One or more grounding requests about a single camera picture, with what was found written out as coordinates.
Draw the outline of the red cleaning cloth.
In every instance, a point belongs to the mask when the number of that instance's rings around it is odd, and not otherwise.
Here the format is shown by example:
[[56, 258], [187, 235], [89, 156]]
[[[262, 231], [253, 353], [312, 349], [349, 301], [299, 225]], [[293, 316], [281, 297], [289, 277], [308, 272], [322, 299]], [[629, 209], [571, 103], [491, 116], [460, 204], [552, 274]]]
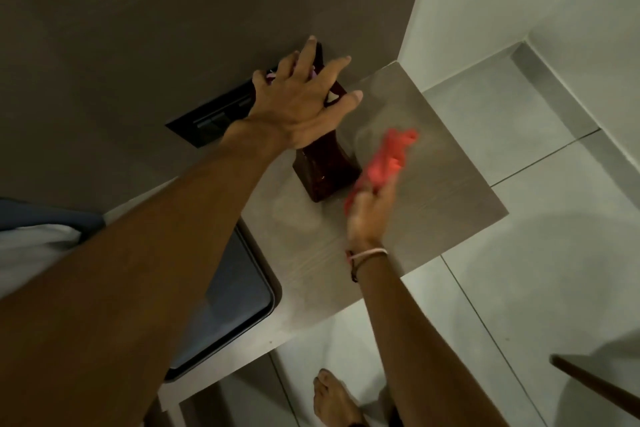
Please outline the red cleaning cloth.
[[345, 200], [345, 215], [348, 215], [361, 188], [370, 185], [374, 192], [378, 192], [388, 180], [400, 173], [406, 164], [407, 149], [416, 143], [418, 137], [415, 129], [390, 128], [385, 132], [378, 150], [360, 173]]

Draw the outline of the dark red glossy box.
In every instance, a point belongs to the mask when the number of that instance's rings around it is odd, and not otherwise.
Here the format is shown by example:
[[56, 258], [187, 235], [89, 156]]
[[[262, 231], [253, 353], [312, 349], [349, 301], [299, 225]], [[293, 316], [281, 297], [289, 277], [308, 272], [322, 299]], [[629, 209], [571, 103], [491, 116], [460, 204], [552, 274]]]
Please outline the dark red glossy box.
[[314, 203], [353, 185], [362, 172], [340, 146], [335, 130], [297, 149], [292, 168]]

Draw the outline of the white bed sheet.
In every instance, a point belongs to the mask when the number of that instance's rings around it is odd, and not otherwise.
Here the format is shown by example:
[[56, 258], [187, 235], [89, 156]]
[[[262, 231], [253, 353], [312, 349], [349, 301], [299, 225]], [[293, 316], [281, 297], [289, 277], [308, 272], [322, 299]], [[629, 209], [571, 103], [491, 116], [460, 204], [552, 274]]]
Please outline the white bed sheet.
[[45, 224], [0, 232], [0, 299], [23, 287], [76, 247], [81, 232]]

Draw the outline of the person's bare foot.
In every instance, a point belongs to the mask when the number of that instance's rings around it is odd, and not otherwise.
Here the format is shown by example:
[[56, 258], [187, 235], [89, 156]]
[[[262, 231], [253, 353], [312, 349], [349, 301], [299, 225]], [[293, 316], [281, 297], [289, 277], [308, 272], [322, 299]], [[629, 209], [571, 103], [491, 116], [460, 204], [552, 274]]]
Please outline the person's bare foot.
[[361, 408], [332, 372], [320, 369], [313, 386], [314, 413], [324, 427], [369, 427]]

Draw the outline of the person's right hand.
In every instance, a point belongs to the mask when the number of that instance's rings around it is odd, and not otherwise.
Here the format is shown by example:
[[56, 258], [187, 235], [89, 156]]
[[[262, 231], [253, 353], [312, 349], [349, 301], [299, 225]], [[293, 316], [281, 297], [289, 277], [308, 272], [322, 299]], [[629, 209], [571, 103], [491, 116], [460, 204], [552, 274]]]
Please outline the person's right hand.
[[383, 236], [394, 208], [394, 204], [374, 206], [369, 186], [360, 189], [347, 217], [348, 250], [353, 253], [383, 247]]

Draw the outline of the person's right forearm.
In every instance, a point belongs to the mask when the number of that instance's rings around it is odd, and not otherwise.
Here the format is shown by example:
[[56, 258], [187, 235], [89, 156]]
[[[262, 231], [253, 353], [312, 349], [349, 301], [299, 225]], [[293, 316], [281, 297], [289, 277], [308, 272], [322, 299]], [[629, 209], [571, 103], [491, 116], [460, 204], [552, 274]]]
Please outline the person's right forearm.
[[509, 427], [387, 255], [354, 261], [352, 278], [361, 289], [403, 427]]

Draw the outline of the pink wristband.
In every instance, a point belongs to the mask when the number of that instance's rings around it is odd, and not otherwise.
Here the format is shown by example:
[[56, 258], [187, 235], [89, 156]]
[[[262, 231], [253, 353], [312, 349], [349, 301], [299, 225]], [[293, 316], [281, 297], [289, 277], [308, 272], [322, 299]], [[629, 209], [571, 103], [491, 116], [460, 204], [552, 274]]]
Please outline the pink wristband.
[[364, 250], [363, 252], [358, 252], [358, 253], [353, 253], [350, 250], [346, 252], [347, 260], [350, 263], [353, 263], [354, 261], [361, 260], [361, 259], [364, 260], [364, 258], [373, 256], [373, 255], [388, 255], [388, 251], [385, 248], [377, 247], [377, 248], [371, 248], [369, 250]]

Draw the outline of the person's left hand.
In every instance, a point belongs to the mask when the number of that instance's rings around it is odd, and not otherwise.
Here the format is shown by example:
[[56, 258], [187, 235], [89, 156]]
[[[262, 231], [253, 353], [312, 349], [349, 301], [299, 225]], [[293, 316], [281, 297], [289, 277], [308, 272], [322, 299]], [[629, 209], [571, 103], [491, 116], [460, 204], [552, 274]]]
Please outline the person's left hand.
[[325, 120], [324, 100], [340, 73], [351, 63], [351, 56], [333, 59], [316, 77], [298, 74], [294, 51], [279, 62], [270, 98], [255, 98], [247, 118], [234, 123], [225, 138], [237, 138], [259, 146], [274, 146], [278, 152], [298, 149], [314, 142], [338, 126]]

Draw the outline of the person's left forearm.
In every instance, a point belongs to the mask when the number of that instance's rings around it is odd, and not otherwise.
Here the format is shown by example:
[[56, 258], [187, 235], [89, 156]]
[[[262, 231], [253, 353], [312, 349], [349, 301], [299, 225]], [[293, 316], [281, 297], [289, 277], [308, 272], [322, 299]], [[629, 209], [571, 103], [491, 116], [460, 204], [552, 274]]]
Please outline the person's left forearm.
[[0, 427], [138, 427], [230, 234], [294, 125], [210, 156], [0, 300]]

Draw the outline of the dark wooden bar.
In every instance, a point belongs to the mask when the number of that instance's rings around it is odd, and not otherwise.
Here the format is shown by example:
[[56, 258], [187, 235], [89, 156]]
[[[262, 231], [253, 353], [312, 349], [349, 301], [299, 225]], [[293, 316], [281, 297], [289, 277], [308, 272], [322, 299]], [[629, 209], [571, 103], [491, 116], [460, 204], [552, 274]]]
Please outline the dark wooden bar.
[[550, 355], [549, 363], [640, 421], [640, 397], [588, 372], [586, 369], [579, 367], [561, 355]]

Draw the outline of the black wall switch panel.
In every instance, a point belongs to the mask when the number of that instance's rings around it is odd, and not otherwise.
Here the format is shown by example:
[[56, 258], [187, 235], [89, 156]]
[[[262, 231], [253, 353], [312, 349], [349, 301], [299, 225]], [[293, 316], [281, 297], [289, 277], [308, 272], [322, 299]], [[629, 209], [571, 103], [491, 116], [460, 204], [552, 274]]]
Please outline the black wall switch panel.
[[165, 127], [191, 146], [203, 148], [222, 138], [235, 121], [248, 117], [254, 104], [255, 87], [248, 80], [173, 119]]

